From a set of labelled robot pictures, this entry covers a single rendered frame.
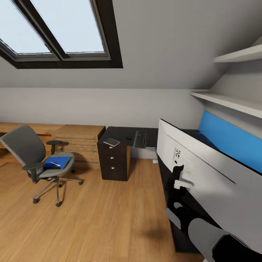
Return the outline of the keyboard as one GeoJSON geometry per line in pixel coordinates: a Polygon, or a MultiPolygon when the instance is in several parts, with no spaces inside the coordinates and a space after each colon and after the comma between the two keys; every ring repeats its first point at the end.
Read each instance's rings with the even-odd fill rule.
{"type": "Polygon", "coordinates": [[[146,131],[136,131],[133,148],[146,149],[146,131]]]}

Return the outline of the swivel chair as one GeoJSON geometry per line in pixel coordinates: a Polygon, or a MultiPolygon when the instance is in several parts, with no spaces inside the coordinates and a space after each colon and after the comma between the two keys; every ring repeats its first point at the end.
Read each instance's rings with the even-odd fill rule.
{"type": "Polygon", "coordinates": [[[32,179],[33,184],[37,184],[41,179],[50,181],[46,187],[44,187],[40,192],[38,192],[32,199],[33,203],[36,204],[39,199],[36,197],[46,190],[49,186],[56,183],[57,190],[57,203],[56,206],[59,207],[61,203],[59,202],[59,189],[61,187],[60,181],[73,181],[79,182],[81,185],[83,182],[79,179],[67,179],[62,178],[69,171],[75,172],[72,169],[72,165],[75,161],[75,155],[72,152],[59,152],[55,154],[55,145],[61,144],[60,140],[53,140],[46,142],[47,145],[51,145],[51,157],[70,157],[70,160],[63,169],[52,169],[52,170],[39,170],[46,166],[45,159],[45,145],[35,133],[35,131],[28,125],[19,126],[12,131],[9,131],[3,136],[0,136],[0,143],[2,143],[23,165],[22,169],[27,171],[28,177],[32,179]],[[45,160],[44,160],[45,159],[45,160]],[[44,161],[43,161],[44,160],[44,161]],[[43,162],[42,162],[43,161],[43,162]]]}

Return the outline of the monitor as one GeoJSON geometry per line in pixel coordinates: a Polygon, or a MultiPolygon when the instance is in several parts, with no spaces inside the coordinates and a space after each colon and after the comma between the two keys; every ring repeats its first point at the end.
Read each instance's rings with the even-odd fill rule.
{"type": "Polygon", "coordinates": [[[170,182],[191,183],[186,189],[212,219],[182,201],[184,207],[262,254],[262,173],[163,119],[156,152],[172,172],[170,182]]]}

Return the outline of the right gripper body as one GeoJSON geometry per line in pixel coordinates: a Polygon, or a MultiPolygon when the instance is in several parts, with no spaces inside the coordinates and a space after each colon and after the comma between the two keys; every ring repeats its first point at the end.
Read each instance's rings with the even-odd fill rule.
{"type": "Polygon", "coordinates": [[[175,193],[175,194],[178,194],[182,197],[182,196],[185,196],[187,189],[186,189],[186,187],[182,187],[182,186],[180,186],[180,189],[176,189],[176,188],[174,188],[174,184],[171,183],[170,181],[168,181],[166,183],[166,190],[168,192],[170,192],[170,195],[175,193]]]}

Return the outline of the folder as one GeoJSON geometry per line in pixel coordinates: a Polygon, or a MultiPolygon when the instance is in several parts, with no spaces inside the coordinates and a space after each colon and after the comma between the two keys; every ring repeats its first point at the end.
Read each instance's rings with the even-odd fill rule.
{"type": "Polygon", "coordinates": [[[69,160],[70,157],[51,157],[45,161],[46,166],[39,168],[39,170],[63,169],[69,160]]]}

